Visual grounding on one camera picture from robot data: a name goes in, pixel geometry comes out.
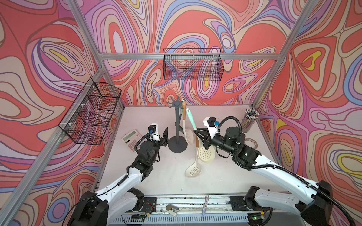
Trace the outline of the grey utensil rack stand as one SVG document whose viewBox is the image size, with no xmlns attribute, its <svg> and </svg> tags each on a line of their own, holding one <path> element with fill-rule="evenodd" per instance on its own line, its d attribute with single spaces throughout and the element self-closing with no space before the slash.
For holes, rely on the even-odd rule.
<svg viewBox="0 0 362 226">
<path fill-rule="evenodd" d="M 180 121 L 181 115 L 180 110 L 183 109 L 182 101 L 177 99 L 171 98 L 171 101 L 168 102 L 170 107 L 175 108 L 175 127 L 176 127 L 176 135 L 169 139 L 168 147 L 173 153 L 182 153 L 186 150 L 188 143 L 183 136 L 180 135 Z"/>
</svg>

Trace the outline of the cream skimmer wooden handle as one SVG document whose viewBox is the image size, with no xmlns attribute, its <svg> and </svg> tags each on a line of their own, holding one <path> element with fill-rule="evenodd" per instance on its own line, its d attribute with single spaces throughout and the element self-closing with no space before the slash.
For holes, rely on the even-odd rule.
<svg viewBox="0 0 362 226">
<path fill-rule="evenodd" d="M 182 100 L 183 133 L 188 145 L 194 144 L 194 136 L 190 128 L 186 127 L 186 102 Z"/>
<path fill-rule="evenodd" d="M 194 163 L 189 166 L 185 171 L 185 176 L 188 178 L 195 178 L 200 175 L 202 171 L 201 165 L 198 163 L 198 149 L 199 149 L 199 139 L 196 138 L 196 152 L 195 152 L 195 161 Z"/>
</svg>

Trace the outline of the cream skimmer green handle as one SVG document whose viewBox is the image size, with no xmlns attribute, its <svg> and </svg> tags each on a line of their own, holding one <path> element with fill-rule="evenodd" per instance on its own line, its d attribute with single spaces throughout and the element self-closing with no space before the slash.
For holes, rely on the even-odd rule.
<svg viewBox="0 0 362 226">
<path fill-rule="evenodd" d="M 191 122 L 193 129 L 195 130 L 197 127 L 194 122 L 194 118 L 192 116 L 191 110 L 189 108 L 187 108 L 186 113 L 188 115 L 188 118 Z M 212 146 L 209 149 L 199 149 L 198 150 L 198 158 L 204 163 L 211 163 L 215 159 L 215 156 L 216 156 L 216 150 Z"/>
</svg>

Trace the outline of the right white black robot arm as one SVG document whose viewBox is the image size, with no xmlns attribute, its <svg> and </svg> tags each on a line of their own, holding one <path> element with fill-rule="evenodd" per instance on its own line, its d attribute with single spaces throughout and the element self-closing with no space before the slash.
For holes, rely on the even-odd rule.
<svg viewBox="0 0 362 226">
<path fill-rule="evenodd" d="M 290 192 L 289 195 L 275 193 L 252 186 L 245 196 L 249 208 L 279 209 L 300 216 L 311 226 L 327 226 L 333 207 L 337 207 L 349 224 L 355 225 L 348 211 L 333 198 L 332 186 L 328 182 L 306 179 L 246 145 L 245 134 L 236 117 L 228 116 L 221 122 L 215 117 L 207 117 L 203 124 L 203 128 L 194 127 L 193 132 L 206 149 L 214 146 L 217 151 L 225 151 L 238 167 L 262 175 Z"/>
</svg>

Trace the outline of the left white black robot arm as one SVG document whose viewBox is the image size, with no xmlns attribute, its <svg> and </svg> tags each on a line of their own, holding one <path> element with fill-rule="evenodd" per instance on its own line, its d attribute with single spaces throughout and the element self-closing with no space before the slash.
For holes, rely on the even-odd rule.
<svg viewBox="0 0 362 226">
<path fill-rule="evenodd" d="M 126 173 L 110 185 L 92 193 L 84 193 L 66 215 L 69 226 L 108 226 L 128 211 L 139 212 L 144 204 L 144 193 L 136 189 L 160 161 L 159 150 L 167 146 L 168 129 L 158 133 L 158 124 L 148 127 L 148 133 L 135 145 L 137 156 L 126 168 Z"/>
</svg>

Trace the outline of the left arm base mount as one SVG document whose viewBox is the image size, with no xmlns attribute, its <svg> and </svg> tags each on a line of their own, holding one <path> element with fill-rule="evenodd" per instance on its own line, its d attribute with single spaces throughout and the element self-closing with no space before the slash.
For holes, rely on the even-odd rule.
<svg viewBox="0 0 362 226">
<path fill-rule="evenodd" d="M 131 209 L 133 212 L 145 212 L 153 213 L 156 210 L 157 197 L 147 196 L 136 188 L 131 188 L 128 193 L 133 194 L 136 197 L 136 204 Z"/>
</svg>

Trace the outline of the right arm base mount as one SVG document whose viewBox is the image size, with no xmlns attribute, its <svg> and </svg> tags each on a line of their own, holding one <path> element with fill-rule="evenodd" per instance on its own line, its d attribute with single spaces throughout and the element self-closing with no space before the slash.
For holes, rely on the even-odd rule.
<svg viewBox="0 0 362 226">
<path fill-rule="evenodd" d="M 248 192 L 242 196 L 231 196 L 229 204 L 233 211 L 269 211 L 269 207 L 260 206 L 255 199 L 256 192 L 260 190 L 258 186 L 251 186 Z"/>
</svg>

